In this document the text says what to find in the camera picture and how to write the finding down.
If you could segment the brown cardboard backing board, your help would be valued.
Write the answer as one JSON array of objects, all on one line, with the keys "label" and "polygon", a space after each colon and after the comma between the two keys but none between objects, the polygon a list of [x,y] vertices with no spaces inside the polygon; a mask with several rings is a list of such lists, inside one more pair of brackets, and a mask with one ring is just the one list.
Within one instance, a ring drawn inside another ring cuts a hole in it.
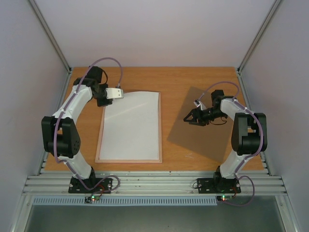
[{"label": "brown cardboard backing board", "polygon": [[230,118],[218,118],[206,126],[190,125],[183,121],[185,116],[196,107],[194,100],[198,99],[202,92],[203,90],[197,87],[189,88],[169,133],[168,141],[222,163],[231,151],[229,146],[231,145],[233,121]]}]

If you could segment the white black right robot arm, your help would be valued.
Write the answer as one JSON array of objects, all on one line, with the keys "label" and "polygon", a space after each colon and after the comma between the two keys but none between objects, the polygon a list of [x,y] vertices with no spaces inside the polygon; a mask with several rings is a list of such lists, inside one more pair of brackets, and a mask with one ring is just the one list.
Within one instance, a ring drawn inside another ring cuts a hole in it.
[{"label": "white black right robot arm", "polygon": [[267,147],[267,119],[263,113],[253,113],[234,96],[227,96],[223,90],[211,93],[212,107],[205,108],[200,100],[196,107],[183,119],[191,125],[206,126],[217,118],[231,118],[232,151],[220,165],[212,178],[216,192],[230,190],[237,186],[237,174],[247,162]]}]

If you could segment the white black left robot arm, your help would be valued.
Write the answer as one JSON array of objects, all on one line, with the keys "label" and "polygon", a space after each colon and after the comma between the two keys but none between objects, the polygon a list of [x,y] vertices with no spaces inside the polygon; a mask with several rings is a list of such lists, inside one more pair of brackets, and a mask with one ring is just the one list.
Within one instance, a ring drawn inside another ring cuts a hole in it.
[{"label": "white black left robot arm", "polygon": [[85,78],[77,78],[72,91],[63,105],[52,116],[42,119],[43,146],[57,163],[64,163],[72,172],[73,186],[78,183],[85,192],[97,188],[94,169],[81,154],[81,138],[75,123],[85,105],[95,99],[98,107],[112,104],[108,98],[107,83],[101,83],[106,72],[97,66],[92,67]]}]

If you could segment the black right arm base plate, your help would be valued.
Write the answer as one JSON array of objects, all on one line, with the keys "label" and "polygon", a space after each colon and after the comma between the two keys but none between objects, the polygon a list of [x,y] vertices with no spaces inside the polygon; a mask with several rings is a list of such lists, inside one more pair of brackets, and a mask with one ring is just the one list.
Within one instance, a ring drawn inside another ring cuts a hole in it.
[{"label": "black right arm base plate", "polygon": [[200,194],[228,194],[241,193],[237,179],[214,180],[214,178],[198,178],[197,189]]}]

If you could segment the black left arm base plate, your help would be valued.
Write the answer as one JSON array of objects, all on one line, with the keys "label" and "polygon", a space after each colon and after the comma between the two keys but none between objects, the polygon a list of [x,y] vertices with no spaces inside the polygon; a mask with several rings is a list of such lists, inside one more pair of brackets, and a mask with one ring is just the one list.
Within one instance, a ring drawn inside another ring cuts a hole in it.
[{"label": "black left arm base plate", "polygon": [[90,194],[94,192],[102,192],[103,193],[110,193],[113,187],[113,180],[111,178],[107,178],[103,180],[98,186],[94,187],[100,178],[92,178],[90,180],[85,179],[83,180],[84,184],[91,190],[88,190],[79,179],[72,177],[69,184],[68,193],[77,194],[77,193],[85,193]]}]

